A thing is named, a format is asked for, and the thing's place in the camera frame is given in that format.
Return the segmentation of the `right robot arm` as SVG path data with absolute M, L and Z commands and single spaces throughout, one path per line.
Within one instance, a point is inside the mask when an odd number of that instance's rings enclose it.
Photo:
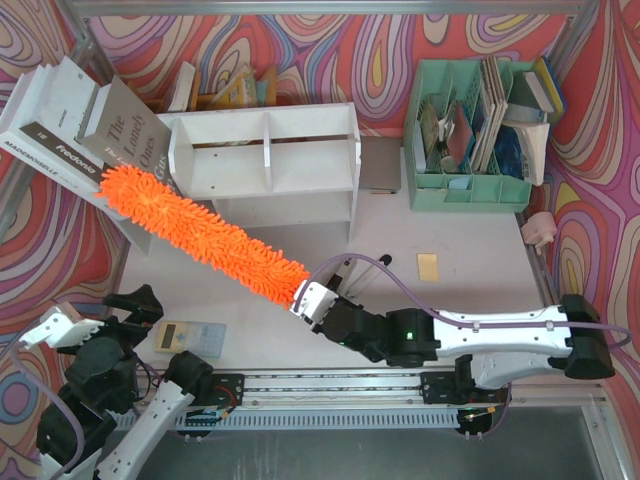
M 497 390 L 515 380 L 563 373 L 576 380 L 614 375 L 610 349 L 595 308 L 582 296 L 515 314 L 441 318 L 418 308 L 373 314 L 315 286 L 297 309 L 313 332 L 373 363 L 419 368 L 451 358 L 458 390 Z

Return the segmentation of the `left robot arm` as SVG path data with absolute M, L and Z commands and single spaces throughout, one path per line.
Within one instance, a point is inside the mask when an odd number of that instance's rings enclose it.
M 115 415 L 129 412 L 138 400 L 134 349 L 164 315 L 148 284 L 129 294 L 109 294 L 103 303 L 126 311 L 127 318 L 85 319 L 69 304 L 59 304 L 27 340 L 73 358 L 65 384 L 38 424 L 37 448 L 47 479 L 136 478 L 178 414 L 189 405 L 209 403 L 213 393 L 212 367 L 189 351 L 175 355 L 150 405 L 123 442 L 103 457 Z

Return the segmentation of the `orange microfiber duster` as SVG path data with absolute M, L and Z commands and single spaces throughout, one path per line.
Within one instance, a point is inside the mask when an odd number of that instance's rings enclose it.
M 107 169 L 97 195 L 146 232 L 274 304 L 290 306 L 300 285 L 310 278 L 301 263 L 137 167 Z

